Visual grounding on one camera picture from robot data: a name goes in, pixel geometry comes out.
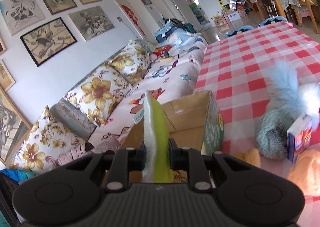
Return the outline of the blue stool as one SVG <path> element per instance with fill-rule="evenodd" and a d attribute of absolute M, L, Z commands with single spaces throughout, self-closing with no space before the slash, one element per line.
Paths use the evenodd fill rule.
<path fill-rule="evenodd" d="M 250 30 L 253 30 L 253 29 L 254 29 L 254 27 L 252 27 L 250 25 L 245 25 L 245 26 L 239 27 L 237 29 L 234 29 L 233 31 L 227 32 L 226 35 L 225 35 L 225 38 L 229 38 L 231 36 L 235 36 L 237 34 L 244 33 L 246 31 L 250 31 Z"/>
<path fill-rule="evenodd" d="M 288 22 L 288 20 L 282 16 L 270 17 L 270 18 L 267 18 L 264 21 L 262 21 L 258 25 L 258 27 L 262 27 L 265 25 L 274 24 L 274 23 L 278 23 L 278 22 Z"/>

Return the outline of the black framed bird picture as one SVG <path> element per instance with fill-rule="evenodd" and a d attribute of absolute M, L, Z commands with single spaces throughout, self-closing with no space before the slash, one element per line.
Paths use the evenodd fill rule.
<path fill-rule="evenodd" d="M 20 39 L 37 67 L 77 42 L 61 17 L 29 31 Z"/>

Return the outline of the blue stool left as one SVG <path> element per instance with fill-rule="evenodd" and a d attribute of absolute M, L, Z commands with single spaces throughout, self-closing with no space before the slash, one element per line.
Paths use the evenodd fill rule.
<path fill-rule="evenodd" d="M 239 27 L 237 29 L 234 29 L 233 31 L 227 32 L 226 35 L 225 35 L 225 38 L 229 38 L 231 36 L 235 36 L 237 34 L 244 33 L 246 31 L 250 31 L 250 30 L 253 30 L 253 29 L 254 29 L 254 27 L 252 27 L 250 25 L 245 25 L 245 26 Z"/>

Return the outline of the grey sketch portrait picture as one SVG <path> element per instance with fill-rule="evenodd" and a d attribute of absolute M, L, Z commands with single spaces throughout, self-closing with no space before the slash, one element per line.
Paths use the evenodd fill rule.
<path fill-rule="evenodd" d="M 100 6 L 68 14 L 85 41 L 114 29 L 114 24 Z"/>

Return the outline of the pile of blue bedding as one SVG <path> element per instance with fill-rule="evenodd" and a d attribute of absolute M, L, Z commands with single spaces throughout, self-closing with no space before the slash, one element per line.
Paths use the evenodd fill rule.
<path fill-rule="evenodd" d="M 157 46 L 181 48 L 195 43 L 202 35 L 190 32 L 189 27 L 193 28 L 191 24 L 184 24 L 178 19 L 166 19 L 164 26 L 154 33 Z"/>

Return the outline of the red white checkered tablecloth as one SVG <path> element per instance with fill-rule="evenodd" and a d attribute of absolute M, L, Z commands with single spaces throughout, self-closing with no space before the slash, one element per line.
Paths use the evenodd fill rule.
<path fill-rule="evenodd" d="M 207 46 L 196 91 L 209 90 L 224 122 L 223 151 L 245 152 L 270 100 L 268 71 L 283 59 L 300 84 L 319 82 L 319 43 L 292 24 L 279 22 Z"/>

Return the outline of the sofa with cartoon cover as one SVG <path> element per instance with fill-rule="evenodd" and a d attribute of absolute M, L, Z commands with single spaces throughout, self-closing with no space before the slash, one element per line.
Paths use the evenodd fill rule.
<path fill-rule="evenodd" d="M 106 123 L 89 139 L 83 139 L 56 119 L 45 107 L 26 138 L 5 167 L 5 174 L 22 181 L 94 151 L 116 151 L 134 125 L 134 117 L 143 107 L 149 92 L 159 103 L 167 103 L 193 93 L 204 51 L 199 46 L 173 52 L 169 61 L 151 63 L 145 77 L 120 101 Z"/>

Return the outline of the cardboard box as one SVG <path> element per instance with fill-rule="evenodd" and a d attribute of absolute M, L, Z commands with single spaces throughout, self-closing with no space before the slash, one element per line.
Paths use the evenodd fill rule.
<path fill-rule="evenodd" d="M 211 91 L 199 91 L 162 105 L 176 144 L 212 155 L 222 151 L 224 123 Z"/>

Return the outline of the small blue white box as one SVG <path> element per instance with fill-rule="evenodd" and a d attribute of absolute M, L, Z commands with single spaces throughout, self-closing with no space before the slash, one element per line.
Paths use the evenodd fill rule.
<path fill-rule="evenodd" d="M 310 144 L 312 117 L 301 114 L 287 130 L 287 159 L 295 163 Z"/>

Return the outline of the floral cushion far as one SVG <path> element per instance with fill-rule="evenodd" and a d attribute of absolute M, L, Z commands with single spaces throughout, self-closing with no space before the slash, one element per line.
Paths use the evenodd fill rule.
<path fill-rule="evenodd" d="M 144 42 L 131 40 L 109 63 L 129 83 L 139 83 L 145 77 L 152 63 L 147 48 L 148 45 Z"/>

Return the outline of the floral cushion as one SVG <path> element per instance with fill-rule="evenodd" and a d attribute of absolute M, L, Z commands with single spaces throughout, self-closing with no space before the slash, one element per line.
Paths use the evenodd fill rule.
<path fill-rule="evenodd" d="M 103 126 L 132 85 L 104 62 L 63 97 L 96 126 Z"/>
<path fill-rule="evenodd" d="M 139 83 L 145 77 L 152 63 L 147 48 L 148 45 L 144 42 L 131 40 L 109 63 L 129 83 Z"/>

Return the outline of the blue white fur scarf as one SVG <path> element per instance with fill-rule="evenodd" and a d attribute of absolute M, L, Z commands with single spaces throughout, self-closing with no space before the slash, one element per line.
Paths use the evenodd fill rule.
<path fill-rule="evenodd" d="M 278 59 L 267 72 L 267 109 L 281 109 L 297 119 L 302 113 L 312 117 L 312 130 L 319 126 L 319 83 L 300 84 L 297 71 Z"/>

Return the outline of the blue stool right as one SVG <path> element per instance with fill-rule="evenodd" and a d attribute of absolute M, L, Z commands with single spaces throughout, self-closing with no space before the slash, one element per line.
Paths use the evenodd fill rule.
<path fill-rule="evenodd" d="M 262 21 L 258 25 L 258 27 L 262 27 L 265 25 L 274 24 L 274 23 L 278 23 L 278 22 L 288 22 L 288 20 L 282 16 L 270 17 L 270 18 L 267 18 L 264 21 Z"/>

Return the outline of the grey lace cushion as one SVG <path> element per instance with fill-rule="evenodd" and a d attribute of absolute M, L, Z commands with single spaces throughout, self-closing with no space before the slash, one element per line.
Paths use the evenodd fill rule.
<path fill-rule="evenodd" d="M 83 139 L 89 139 L 96 128 L 96 125 L 90 122 L 86 114 L 64 98 L 61 98 L 49 110 L 71 132 Z"/>

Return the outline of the teal fluffy knit hat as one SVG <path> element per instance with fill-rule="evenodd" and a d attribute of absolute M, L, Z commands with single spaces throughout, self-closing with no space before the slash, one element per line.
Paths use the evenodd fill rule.
<path fill-rule="evenodd" d="M 287 157 L 287 130 L 294 119 L 281 109 L 267 111 L 259 120 L 256 131 L 256 146 L 268 159 L 281 160 Z"/>

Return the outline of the panda drawing picture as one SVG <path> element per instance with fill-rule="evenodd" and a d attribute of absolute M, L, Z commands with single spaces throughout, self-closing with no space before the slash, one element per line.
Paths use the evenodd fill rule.
<path fill-rule="evenodd" d="M 1 13 L 12 36 L 45 19 L 35 0 L 3 0 Z"/>

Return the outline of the orange plush toy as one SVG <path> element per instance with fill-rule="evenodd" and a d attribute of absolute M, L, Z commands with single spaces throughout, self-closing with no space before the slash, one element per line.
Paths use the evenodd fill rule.
<path fill-rule="evenodd" d="M 246 152 L 237 152 L 231 154 L 231 156 L 244 161 L 250 165 L 261 168 L 261 158 L 257 148 L 250 148 Z"/>

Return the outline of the floral cushion middle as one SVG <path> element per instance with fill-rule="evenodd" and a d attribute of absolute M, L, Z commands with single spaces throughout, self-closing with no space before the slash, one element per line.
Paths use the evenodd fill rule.
<path fill-rule="evenodd" d="M 104 62 L 63 97 L 96 126 L 103 126 L 132 85 Z"/>

